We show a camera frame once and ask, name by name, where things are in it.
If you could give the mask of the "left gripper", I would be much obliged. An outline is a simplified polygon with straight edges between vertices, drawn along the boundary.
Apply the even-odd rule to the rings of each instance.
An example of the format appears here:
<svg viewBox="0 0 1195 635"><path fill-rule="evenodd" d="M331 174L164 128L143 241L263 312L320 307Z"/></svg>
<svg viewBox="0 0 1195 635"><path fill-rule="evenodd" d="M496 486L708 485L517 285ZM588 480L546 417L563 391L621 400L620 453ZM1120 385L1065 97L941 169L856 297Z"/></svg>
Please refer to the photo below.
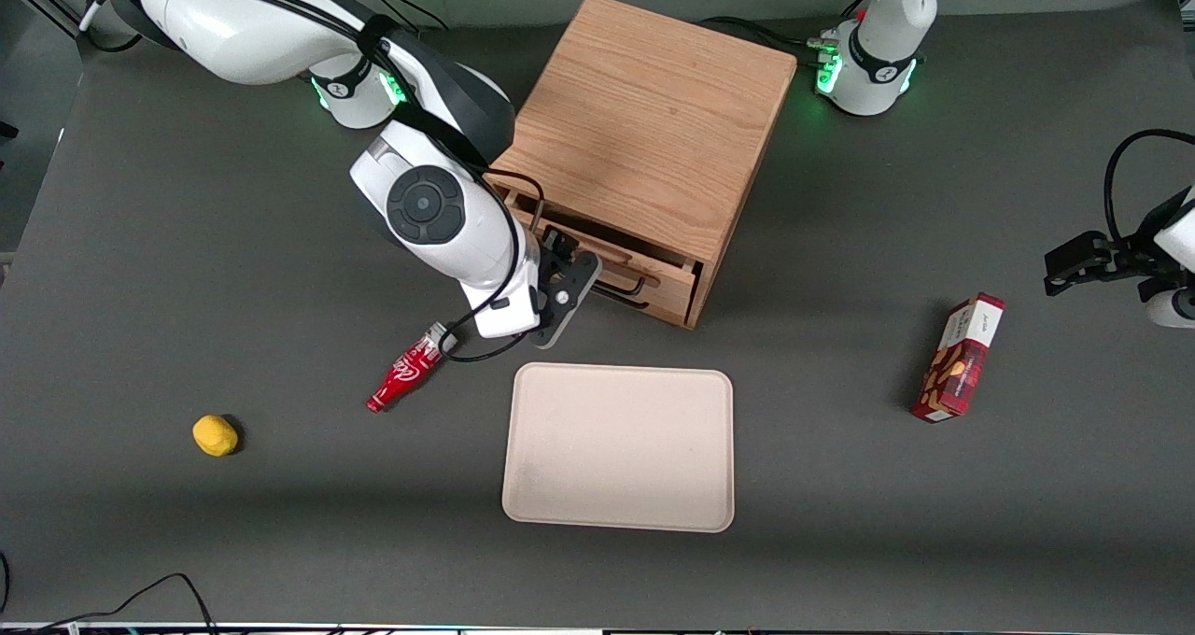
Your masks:
<svg viewBox="0 0 1195 635"><path fill-rule="evenodd" d="M1110 222L1119 263L1139 275L1157 280L1187 283L1194 271L1194 196L1191 187L1175 193L1162 204L1148 210L1130 236L1119 234ZM1110 283L1132 277L1132 270L1113 268L1114 251L1108 236L1087 231L1044 255L1043 289L1058 297L1071 287L1087 283Z"/></svg>

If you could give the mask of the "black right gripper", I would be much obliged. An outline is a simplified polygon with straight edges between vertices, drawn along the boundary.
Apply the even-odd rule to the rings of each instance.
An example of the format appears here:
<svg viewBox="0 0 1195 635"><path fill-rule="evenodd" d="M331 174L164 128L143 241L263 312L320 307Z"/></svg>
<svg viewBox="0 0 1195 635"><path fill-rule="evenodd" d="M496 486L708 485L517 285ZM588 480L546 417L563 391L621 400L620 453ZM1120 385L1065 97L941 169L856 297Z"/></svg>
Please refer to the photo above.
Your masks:
<svg viewBox="0 0 1195 635"><path fill-rule="evenodd" d="M581 248L580 240L559 228L543 230L541 265L535 287L541 299L541 323L531 332L532 344L538 349L554 346L602 271L602 261Z"/></svg>

